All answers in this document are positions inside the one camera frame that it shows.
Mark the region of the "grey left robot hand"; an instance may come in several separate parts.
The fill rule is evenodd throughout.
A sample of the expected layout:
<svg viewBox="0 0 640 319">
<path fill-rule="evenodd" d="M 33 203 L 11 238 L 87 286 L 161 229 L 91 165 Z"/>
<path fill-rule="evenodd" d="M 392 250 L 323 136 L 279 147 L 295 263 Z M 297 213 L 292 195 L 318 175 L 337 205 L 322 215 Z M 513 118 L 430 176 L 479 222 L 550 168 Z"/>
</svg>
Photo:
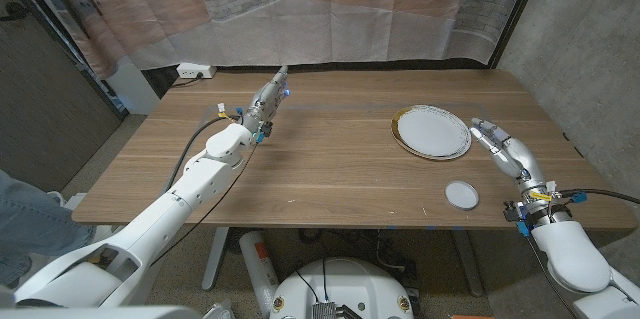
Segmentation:
<svg viewBox="0 0 640 319">
<path fill-rule="evenodd" d="M 261 123 L 271 122 L 281 101 L 290 95 L 287 88 L 288 67 L 282 66 L 274 77 L 258 90 L 243 114 L 242 125 L 256 133 Z"/>
</svg>

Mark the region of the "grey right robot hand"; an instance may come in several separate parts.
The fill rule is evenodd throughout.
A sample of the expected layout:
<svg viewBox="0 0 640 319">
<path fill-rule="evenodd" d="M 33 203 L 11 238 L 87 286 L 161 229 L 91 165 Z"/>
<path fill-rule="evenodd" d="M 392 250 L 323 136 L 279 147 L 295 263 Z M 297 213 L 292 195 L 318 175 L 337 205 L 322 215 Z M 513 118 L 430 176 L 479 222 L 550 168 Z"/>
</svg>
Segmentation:
<svg viewBox="0 0 640 319">
<path fill-rule="evenodd" d="M 489 121 L 473 117 L 470 133 L 490 153 L 496 166 L 514 180 L 521 195 L 546 194 L 546 180 L 534 155 L 519 139 Z"/>
</svg>

